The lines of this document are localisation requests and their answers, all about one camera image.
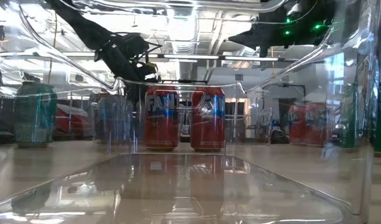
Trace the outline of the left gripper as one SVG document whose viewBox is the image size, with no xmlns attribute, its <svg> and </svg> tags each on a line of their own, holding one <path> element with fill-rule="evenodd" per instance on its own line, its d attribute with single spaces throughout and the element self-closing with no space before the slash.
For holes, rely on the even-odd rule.
<svg viewBox="0 0 381 224">
<path fill-rule="evenodd" d="M 95 61 L 102 60 L 115 77 L 144 82 L 147 75 L 155 74 L 156 64 L 149 62 L 150 42 L 139 33 L 112 33 L 108 40 L 95 50 Z M 136 83 L 125 82 L 126 99 L 136 105 L 140 98 L 140 87 Z"/>
</svg>

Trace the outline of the red soda can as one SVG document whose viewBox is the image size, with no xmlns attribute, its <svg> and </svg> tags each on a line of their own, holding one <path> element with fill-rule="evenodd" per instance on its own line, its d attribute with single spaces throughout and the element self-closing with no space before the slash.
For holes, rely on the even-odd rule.
<svg viewBox="0 0 381 224">
<path fill-rule="evenodd" d="M 305 105 L 292 105 L 288 112 L 289 140 L 292 144 L 305 142 L 306 120 Z"/>
<path fill-rule="evenodd" d="M 225 140 L 225 95 L 220 87 L 193 92 L 190 144 L 195 151 L 221 151 Z"/>
<path fill-rule="evenodd" d="M 306 134 L 305 143 L 312 146 L 323 146 L 327 135 L 326 104 L 309 102 L 305 109 Z"/>
<path fill-rule="evenodd" d="M 145 94 L 144 144 L 151 151 L 173 151 L 179 143 L 179 94 L 172 86 L 150 86 Z"/>
</svg>

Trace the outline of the silver soda can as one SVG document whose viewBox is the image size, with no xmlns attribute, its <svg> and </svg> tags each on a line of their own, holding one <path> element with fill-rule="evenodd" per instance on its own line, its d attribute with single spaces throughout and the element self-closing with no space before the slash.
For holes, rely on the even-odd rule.
<svg viewBox="0 0 381 224">
<path fill-rule="evenodd" d="M 110 108 L 109 132 L 111 133 L 111 141 L 115 144 L 129 141 L 132 136 L 132 102 L 127 100 L 125 96 L 113 95 Z"/>
<path fill-rule="evenodd" d="M 113 138 L 113 97 L 108 93 L 101 93 L 91 102 L 93 119 L 93 139 L 104 144 L 112 144 Z"/>
</svg>

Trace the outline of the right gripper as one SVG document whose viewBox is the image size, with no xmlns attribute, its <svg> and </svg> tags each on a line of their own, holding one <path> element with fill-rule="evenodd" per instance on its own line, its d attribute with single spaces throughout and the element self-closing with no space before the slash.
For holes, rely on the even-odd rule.
<svg viewBox="0 0 381 224">
<path fill-rule="evenodd" d="M 284 46 L 288 48 L 290 45 L 301 45 L 301 37 L 299 31 L 299 22 L 301 17 L 299 12 L 293 12 L 287 15 L 285 12 L 273 12 L 267 15 L 267 21 L 273 22 L 269 24 L 269 40 L 268 30 L 248 30 L 240 34 L 229 37 L 229 41 L 241 45 L 267 45 Z M 259 57 L 265 58 L 268 55 L 269 48 L 260 46 Z"/>
</svg>

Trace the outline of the red and white object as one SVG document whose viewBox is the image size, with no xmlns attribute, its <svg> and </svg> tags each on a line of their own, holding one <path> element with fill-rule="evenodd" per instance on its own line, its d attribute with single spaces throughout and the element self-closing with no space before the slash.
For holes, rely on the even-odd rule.
<svg viewBox="0 0 381 224">
<path fill-rule="evenodd" d="M 87 112 L 81 108 L 57 104 L 55 134 L 83 135 Z"/>
</svg>

